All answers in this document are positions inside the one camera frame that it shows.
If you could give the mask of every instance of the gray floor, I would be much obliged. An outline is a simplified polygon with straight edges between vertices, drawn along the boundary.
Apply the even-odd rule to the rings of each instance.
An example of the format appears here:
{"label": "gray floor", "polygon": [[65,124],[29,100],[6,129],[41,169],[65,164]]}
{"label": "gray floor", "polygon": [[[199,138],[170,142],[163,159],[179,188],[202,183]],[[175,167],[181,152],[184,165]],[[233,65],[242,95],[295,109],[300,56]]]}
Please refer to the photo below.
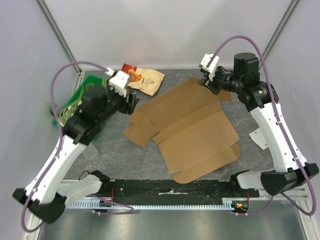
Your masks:
{"label": "gray floor", "polygon": [[[266,202],[251,201],[262,209]],[[141,210],[97,216],[90,210],[66,210],[44,227],[43,240],[306,240],[297,210],[274,201],[262,214],[235,216],[230,211]]]}
{"label": "gray floor", "polygon": [[[191,77],[202,77],[198,69],[159,70],[165,74],[164,80],[155,96],[164,93]],[[86,71],[85,75],[103,76],[102,71]],[[140,104],[152,97],[137,91]],[[247,112],[245,106],[233,96],[233,102],[221,103],[224,112],[240,140],[240,157],[236,161],[217,169],[202,179],[227,180],[231,174],[242,170],[268,170],[273,168],[269,149],[261,150],[249,137],[249,133],[258,128],[257,123]],[[124,131],[129,125],[129,116],[117,112],[105,124],[93,145],[99,151],[99,157],[85,158],[81,155],[72,165],[66,179],[77,179],[84,170],[98,169],[112,179],[172,179],[157,145],[151,140],[146,148],[131,142]]]}

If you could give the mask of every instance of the flattened cardboard box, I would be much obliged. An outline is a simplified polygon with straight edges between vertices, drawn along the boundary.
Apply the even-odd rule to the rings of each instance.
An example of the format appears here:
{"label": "flattened cardboard box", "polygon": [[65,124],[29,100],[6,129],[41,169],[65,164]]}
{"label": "flattened cardboard box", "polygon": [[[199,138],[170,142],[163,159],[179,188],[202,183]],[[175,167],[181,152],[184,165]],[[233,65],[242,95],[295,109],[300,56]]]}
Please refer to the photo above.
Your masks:
{"label": "flattened cardboard box", "polygon": [[216,96],[199,78],[190,78],[175,88],[137,107],[124,134],[146,147],[159,146],[173,179],[189,183],[236,160],[239,136],[219,100],[231,102],[231,94]]}

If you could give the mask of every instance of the green basket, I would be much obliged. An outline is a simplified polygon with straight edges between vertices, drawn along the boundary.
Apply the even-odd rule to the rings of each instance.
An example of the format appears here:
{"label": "green basket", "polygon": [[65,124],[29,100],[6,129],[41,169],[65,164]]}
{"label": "green basket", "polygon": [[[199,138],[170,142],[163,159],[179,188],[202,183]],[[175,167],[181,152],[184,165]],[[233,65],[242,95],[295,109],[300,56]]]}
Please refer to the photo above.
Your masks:
{"label": "green basket", "polygon": [[[80,91],[82,86],[87,85],[87,84],[95,84],[95,85],[102,85],[102,77],[98,77],[98,76],[93,76],[93,75],[88,75],[85,80],[83,81],[83,83],[78,87],[78,89],[75,91],[75,93],[73,94],[73,96],[69,99],[69,101],[64,105],[63,108],[65,108],[66,106],[68,106],[69,104],[73,103],[75,100],[77,100],[80,96]],[[57,121],[54,119],[52,124],[54,126],[58,126],[57,125]]]}

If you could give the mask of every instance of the green rope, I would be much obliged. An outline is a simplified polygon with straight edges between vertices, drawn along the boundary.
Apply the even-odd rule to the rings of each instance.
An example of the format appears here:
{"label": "green rope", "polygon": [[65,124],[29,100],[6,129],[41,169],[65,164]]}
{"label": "green rope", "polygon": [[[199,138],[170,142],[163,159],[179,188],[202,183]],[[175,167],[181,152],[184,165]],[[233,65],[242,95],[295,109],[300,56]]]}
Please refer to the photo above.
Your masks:
{"label": "green rope", "polygon": [[[102,86],[107,88],[108,86],[108,82],[109,82],[109,78],[108,77],[104,77],[102,79]],[[67,122],[67,120],[72,117],[77,109],[77,107],[79,107],[82,103],[81,101],[81,96],[82,94],[84,94],[85,91],[88,90],[88,88],[92,87],[94,84],[93,83],[89,83],[86,85],[82,85],[81,89],[80,89],[80,94],[79,97],[72,103],[70,103],[68,106],[66,106],[64,109],[61,110],[61,112],[59,113],[59,121],[61,123],[62,126],[64,126]]]}

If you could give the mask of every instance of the chip bag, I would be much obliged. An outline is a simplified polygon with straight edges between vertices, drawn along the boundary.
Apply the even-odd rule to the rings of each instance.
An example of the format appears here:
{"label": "chip bag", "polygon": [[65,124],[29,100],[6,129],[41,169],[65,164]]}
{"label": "chip bag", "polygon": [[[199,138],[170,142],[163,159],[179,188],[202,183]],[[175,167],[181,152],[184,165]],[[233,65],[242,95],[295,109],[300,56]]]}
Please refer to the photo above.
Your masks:
{"label": "chip bag", "polygon": [[140,67],[124,64],[122,71],[131,76],[130,88],[139,89],[141,92],[153,96],[165,75],[153,69],[142,69]]}

